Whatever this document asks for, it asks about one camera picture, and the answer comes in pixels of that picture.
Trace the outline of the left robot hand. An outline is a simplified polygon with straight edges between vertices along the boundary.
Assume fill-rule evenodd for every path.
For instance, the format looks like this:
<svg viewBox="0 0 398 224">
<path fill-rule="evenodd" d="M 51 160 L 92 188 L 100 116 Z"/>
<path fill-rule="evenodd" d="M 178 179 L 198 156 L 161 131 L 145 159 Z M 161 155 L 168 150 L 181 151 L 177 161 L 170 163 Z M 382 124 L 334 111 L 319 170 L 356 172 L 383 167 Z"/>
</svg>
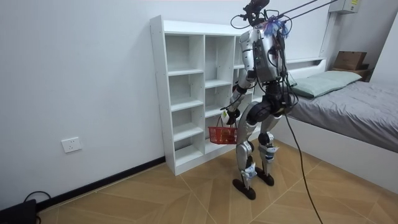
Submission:
<svg viewBox="0 0 398 224">
<path fill-rule="evenodd" d="M 221 113 L 221 120 L 224 124 L 227 125 L 235 125 L 237 119 L 240 117 L 241 112 L 240 110 L 236 109 L 235 111 L 229 111 L 224 109 Z"/>
</svg>

